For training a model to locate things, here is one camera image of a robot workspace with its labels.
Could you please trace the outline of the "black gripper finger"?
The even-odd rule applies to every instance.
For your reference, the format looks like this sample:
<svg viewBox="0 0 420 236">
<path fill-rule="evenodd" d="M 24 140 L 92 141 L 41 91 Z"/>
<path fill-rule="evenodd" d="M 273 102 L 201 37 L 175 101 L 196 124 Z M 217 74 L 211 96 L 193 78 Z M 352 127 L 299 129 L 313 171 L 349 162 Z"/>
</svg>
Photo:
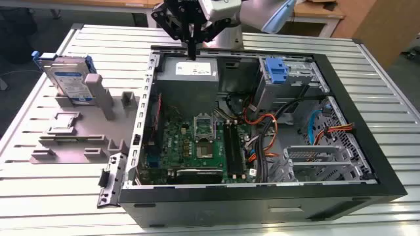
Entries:
<svg viewBox="0 0 420 236">
<path fill-rule="evenodd" d="M 189 24 L 181 23 L 164 3 L 155 5 L 151 16 L 173 40 L 180 40 L 187 48 L 188 59 L 192 59 L 192 37 Z"/>
<path fill-rule="evenodd" d="M 197 45 L 203 42 L 211 42 L 212 39 L 220 34 L 220 32 L 231 24 L 229 19 L 223 19 L 212 23 L 205 29 L 201 29 L 203 24 L 193 24 L 192 34 L 192 60 L 196 60 Z"/>
</svg>

